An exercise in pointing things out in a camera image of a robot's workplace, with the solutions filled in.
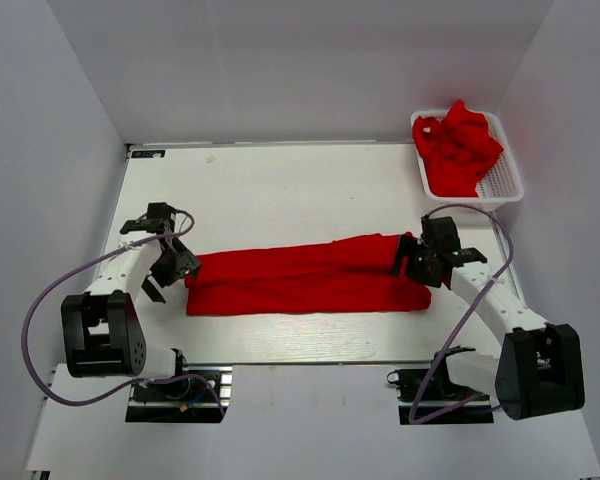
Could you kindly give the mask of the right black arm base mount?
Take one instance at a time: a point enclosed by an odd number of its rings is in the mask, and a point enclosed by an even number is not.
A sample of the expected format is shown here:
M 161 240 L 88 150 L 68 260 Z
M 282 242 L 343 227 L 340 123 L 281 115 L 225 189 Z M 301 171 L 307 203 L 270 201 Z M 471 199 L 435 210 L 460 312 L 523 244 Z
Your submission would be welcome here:
M 386 382 L 397 393 L 399 423 L 410 425 L 409 414 L 416 394 L 429 369 L 429 364 L 404 365 L 390 371 Z M 458 402 L 464 404 L 453 411 L 431 419 L 427 425 L 479 425 L 494 422 L 495 407 L 488 395 L 468 401 L 476 392 L 469 387 L 453 384 L 448 377 L 445 361 L 442 361 L 427 383 L 417 406 L 416 418 L 428 416 Z

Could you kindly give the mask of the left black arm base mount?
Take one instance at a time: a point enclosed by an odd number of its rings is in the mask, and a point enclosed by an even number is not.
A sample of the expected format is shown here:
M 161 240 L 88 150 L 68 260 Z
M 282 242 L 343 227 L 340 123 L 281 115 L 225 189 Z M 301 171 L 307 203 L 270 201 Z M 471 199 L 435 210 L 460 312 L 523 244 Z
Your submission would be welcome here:
M 233 368 L 201 366 L 184 368 L 185 374 L 203 377 L 212 393 L 199 379 L 169 385 L 134 386 L 126 408 L 125 422 L 137 424 L 219 424 L 223 420 L 215 396 L 225 412 L 231 397 Z

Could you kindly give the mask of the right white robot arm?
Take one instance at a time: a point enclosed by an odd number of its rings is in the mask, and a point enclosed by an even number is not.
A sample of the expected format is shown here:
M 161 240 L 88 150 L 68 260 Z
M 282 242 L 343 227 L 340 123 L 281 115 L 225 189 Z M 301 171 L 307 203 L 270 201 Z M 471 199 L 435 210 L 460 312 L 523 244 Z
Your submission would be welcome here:
M 525 306 L 500 282 L 501 270 L 492 270 L 478 249 L 462 247 L 451 217 L 425 215 L 421 227 L 420 237 L 400 236 L 391 275 L 446 287 L 468 309 L 408 396 L 409 423 L 429 423 L 483 396 L 512 420 L 581 409 L 585 385 L 576 330 Z M 498 356 L 455 345 L 472 315 L 498 341 Z

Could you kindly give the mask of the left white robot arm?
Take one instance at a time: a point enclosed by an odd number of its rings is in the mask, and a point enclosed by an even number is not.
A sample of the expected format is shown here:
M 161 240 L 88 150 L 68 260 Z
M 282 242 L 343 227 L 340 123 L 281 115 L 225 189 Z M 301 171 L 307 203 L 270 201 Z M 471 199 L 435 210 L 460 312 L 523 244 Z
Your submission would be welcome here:
M 65 355 L 77 378 L 124 376 L 157 380 L 168 398 L 179 399 L 191 387 L 181 368 L 181 352 L 146 340 L 135 300 L 143 292 L 164 303 L 162 290 L 196 274 L 200 260 L 176 232 L 177 209 L 150 203 L 140 219 L 120 230 L 122 252 L 107 262 L 96 280 L 61 305 Z

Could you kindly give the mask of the red t shirt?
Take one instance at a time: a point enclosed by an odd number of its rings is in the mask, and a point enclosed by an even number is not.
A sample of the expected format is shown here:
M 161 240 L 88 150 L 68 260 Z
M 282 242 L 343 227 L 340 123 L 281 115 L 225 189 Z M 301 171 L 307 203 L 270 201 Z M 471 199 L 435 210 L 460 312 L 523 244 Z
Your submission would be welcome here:
M 399 236 L 205 254 L 185 278 L 189 316 L 424 311 L 430 290 L 389 274 Z

